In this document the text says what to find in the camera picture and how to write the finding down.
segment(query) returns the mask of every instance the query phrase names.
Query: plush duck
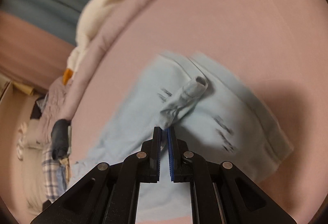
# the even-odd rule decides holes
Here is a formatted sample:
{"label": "plush duck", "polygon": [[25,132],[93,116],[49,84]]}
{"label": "plush duck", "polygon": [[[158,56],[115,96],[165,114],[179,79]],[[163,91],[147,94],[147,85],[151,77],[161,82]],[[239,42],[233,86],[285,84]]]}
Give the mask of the plush duck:
{"label": "plush duck", "polygon": [[67,59],[63,75],[63,84],[74,77],[81,61],[88,52],[89,43],[97,35],[105,19],[122,0],[90,0],[83,8],[76,26],[76,47]]}

